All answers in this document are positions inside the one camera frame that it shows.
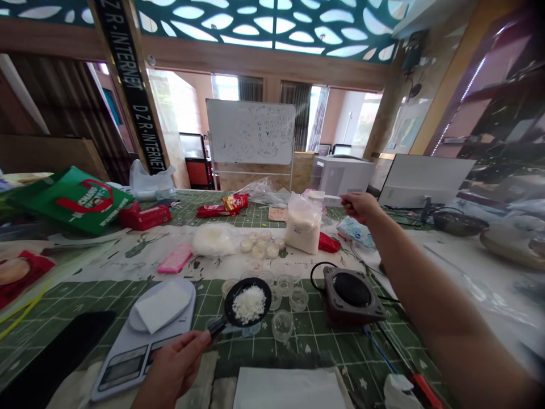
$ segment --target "digital kitchen scale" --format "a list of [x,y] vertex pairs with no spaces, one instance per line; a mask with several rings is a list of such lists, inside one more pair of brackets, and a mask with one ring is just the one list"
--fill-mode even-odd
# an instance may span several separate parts
[[191,294],[189,304],[170,323],[152,335],[145,328],[133,305],[129,318],[119,332],[112,349],[108,352],[104,365],[102,365],[91,393],[93,402],[139,385],[152,364],[152,359],[150,359],[152,354],[191,329],[196,291],[190,281],[183,278],[164,281],[144,293],[139,300],[151,297],[169,283],[176,283],[188,294]]

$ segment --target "red package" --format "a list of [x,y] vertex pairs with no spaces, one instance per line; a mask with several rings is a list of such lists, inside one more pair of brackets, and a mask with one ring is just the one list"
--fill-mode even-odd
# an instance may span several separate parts
[[224,204],[209,204],[206,206],[201,206],[197,209],[197,214],[195,217],[198,218],[207,218],[214,216],[234,216],[240,214],[240,209],[235,208],[233,210],[225,209]]
[[133,204],[129,209],[123,210],[119,214],[119,220],[123,227],[144,231],[171,221],[172,216],[167,206],[155,206],[140,210],[140,205],[137,203],[136,205]]
[[221,198],[226,210],[235,210],[248,207],[248,194],[233,195]]
[[51,270],[55,263],[47,257],[37,256],[26,250],[19,255],[24,258],[30,266],[30,271],[26,276],[11,284],[0,286],[0,310],[11,303],[26,288],[38,281],[45,273]]
[[341,248],[341,243],[332,239],[327,234],[320,232],[320,241],[318,242],[318,250],[323,250],[328,253],[337,253]]

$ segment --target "yellow string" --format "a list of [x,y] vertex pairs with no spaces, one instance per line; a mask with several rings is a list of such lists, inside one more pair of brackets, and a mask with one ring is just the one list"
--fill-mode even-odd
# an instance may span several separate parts
[[38,301],[41,300],[41,297],[45,294],[45,292],[47,291],[47,288],[49,288],[49,284],[50,284],[49,282],[45,283],[41,293],[38,294],[38,296],[35,299],[33,299],[30,304],[26,304],[22,306],[21,308],[15,310],[10,315],[8,315],[7,317],[3,318],[0,321],[0,324],[2,324],[4,321],[6,321],[7,319],[10,319],[11,317],[13,317],[15,314],[17,314],[19,311],[21,311],[23,308],[25,308],[28,305],[25,312],[22,313],[21,316],[13,322],[13,324],[11,324],[9,327],[7,327],[7,329],[5,329],[4,331],[0,333],[0,341],[2,341],[16,326],[18,326],[20,322],[27,316],[27,314],[34,308],[34,306],[38,304]]

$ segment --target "electric hot plate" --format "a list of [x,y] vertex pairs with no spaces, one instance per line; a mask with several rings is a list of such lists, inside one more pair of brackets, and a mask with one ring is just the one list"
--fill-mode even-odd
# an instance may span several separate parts
[[386,319],[386,311],[363,273],[326,266],[324,282],[330,327],[354,329]]

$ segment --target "small plastic cup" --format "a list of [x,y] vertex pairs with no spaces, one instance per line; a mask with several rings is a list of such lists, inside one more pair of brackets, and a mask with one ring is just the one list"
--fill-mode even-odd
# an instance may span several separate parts
[[308,292],[301,287],[295,287],[290,293],[290,307],[295,312],[303,312],[308,305]]
[[272,311],[280,308],[282,303],[282,292],[278,286],[271,286],[271,307]]
[[278,246],[280,251],[286,248],[286,240],[283,237],[275,237],[272,242]]
[[265,248],[265,256],[267,258],[277,258],[278,257],[278,246],[274,243],[270,243]]
[[249,253],[251,252],[252,247],[254,247],[254,242],[250,239],[242,239],[240,241],[240,251],[242,253]]
[[258,272],[255,272],[255,271],[247,271],[247,272],[243,272],[242,275],[240,276],[240,279],[243,280],[245,278],[258,278],[259,277],[259,273]]
[[294,288],[294,278],[284,274],[283,276],[278,277],[276,285],[280,287],[283,297],[288,297],[291,293],[291,290]]
[[299,281],[301,281],[301,272],[297,271],[290,271],[288,275],[292,276],[294,278],[294,284],[297,284]]
[[285,344],[294,331],[294,320],[285,310],[279,310],[272,316],[272,335],[274,339]]
[[252,254],[252,256],[254,256],[254,259],[263,260],[265,258],[265,249],[263,247],[260,247],[260,246],[256,245],[251,250],[251,254]]
[[280,276],[288,273],[288,267],[286,267],[283,262],[275,262],[272,264],[272,272],[274,274],[274,278],[278,279]]
[[269,287],[274,284],[274,274],[270,270],[263,270],[259,274],[259,278],[267,283]]
[[255,245],[257,247],[267,247],[267,244],[269,244],[269,240],[263,238],[263,237],[258,237],[258,239],[255,241]]
[[259,233],[258,232],[249,232],[246,237],[248,237],[248,239],[251,240],[252,243],[255,243],[257,238],[259,237]]
[[221,285],[221,294],[223,295],[223,299],[227,297],[227,294],[229,294],[229,291],[237,282],[238,280],[236,278],[230,278],[223,282],[223,284]]
[[271,239],[271,237],[273,236],[273,234],[271,233],[270,230],[262,230],[262,231],[259,232],[259,236],[260,236],[260,238],[269,241]]

